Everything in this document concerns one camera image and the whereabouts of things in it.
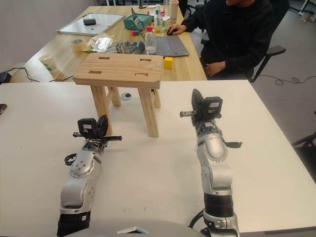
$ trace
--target black eraser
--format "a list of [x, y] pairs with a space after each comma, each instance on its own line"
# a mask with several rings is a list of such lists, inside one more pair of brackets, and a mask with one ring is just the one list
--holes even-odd
[[96, 21], [94, 18], [90, 18], [90, 19], [84, 19], [83, 20], [83, 23], [86, 25], [86, 26], [92, 26], [92, 25], [95, 25], [96, 24]]

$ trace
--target whiteboard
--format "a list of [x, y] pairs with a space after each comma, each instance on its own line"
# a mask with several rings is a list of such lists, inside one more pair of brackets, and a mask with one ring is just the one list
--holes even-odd
[[[95, 19], [96, 24], [92, 26], [84, 25], [83, 20], [91, 18]], [[56, 30], [56, 32], [62, 34], [96, 36], [108, 31], [123, 18], [125, 18], [125, 15], [89, 13], [85, 17]]]

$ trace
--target laptop keyboard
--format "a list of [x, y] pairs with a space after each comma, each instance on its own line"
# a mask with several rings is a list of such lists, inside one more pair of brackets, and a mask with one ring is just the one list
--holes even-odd
[[172, 51], [164, 37], [156, 37], [157, 54], [162, 56], [172, 55]]

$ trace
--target wooden stool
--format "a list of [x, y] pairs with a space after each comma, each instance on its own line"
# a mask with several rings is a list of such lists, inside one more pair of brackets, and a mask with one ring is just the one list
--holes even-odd
[[158, 137], [154, 108], [160, 108], [163, 58], [156, 55], [91, 53], [74, 76], [78, 85], [90, 85], [98, 117], [107, 115], [112, 135], [109, 104], [121, 106], [118, 87], [137, 88], [150, 137]]

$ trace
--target laptop screen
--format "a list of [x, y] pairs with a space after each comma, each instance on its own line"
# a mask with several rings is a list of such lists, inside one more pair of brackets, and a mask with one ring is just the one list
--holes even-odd
[[131, 8], [131, 9], [132, 9], [133, 22], [134, 22], [136, 28], [138, 29], [138, 31], [140, 32], [140, 35], [143, 37], [143, 39], [145, 39], [146, 29], [145, 29], [143, 23], [139, 20], [138, 16], [136, 15], [134, 9], [133, 8]]

